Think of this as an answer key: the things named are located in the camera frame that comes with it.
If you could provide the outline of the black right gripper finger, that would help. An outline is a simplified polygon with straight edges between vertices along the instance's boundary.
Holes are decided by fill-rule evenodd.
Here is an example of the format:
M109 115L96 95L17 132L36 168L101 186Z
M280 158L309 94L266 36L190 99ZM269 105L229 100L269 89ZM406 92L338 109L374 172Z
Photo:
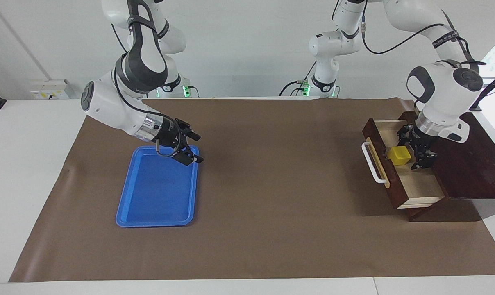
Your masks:
M195 146L186 146L183 149L175 152L172 156L172 159L179 163L182 163L184 166L203 162L203 157L199 155L199 151Z
M183 136L191 138L194 141L198 141L201 139L201 136L193 131L189 123L185 122L184 120L177 119L177 124Z

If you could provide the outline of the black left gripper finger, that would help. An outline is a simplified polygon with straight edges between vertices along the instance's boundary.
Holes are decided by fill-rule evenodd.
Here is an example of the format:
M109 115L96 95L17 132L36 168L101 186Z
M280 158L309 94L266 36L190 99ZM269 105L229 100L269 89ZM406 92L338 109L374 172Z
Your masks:
M411 141L412 125L403 125L397 132L399 142L397 145L406 145Z
M438 158L438 154L430 149L415 149L415 163L411 166L411 170L431 168Z

